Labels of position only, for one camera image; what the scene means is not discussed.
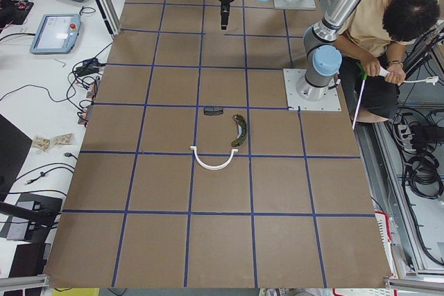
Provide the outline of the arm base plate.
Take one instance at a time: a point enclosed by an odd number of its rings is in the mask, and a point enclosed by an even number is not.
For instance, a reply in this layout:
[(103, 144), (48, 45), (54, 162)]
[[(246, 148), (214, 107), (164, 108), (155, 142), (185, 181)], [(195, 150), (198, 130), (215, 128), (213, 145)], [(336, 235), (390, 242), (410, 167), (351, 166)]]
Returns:
[(313, 87), (305, 80), (305, 72), (305, 69), (283, 69), (288, 110), (340, 112), (334, 77), (325, 87)]
[(284, 10), (315, 10), (314, 0), (273, 0), (274, 8)]

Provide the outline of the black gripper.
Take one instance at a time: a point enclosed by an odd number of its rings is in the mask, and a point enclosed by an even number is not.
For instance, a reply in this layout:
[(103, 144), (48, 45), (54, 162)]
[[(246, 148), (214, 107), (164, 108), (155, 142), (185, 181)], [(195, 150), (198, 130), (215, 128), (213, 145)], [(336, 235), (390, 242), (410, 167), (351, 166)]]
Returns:
[(228, 28), (230, 4), (234, 0), (219, 0), (221, 3), (221, 29), (226, 30)]

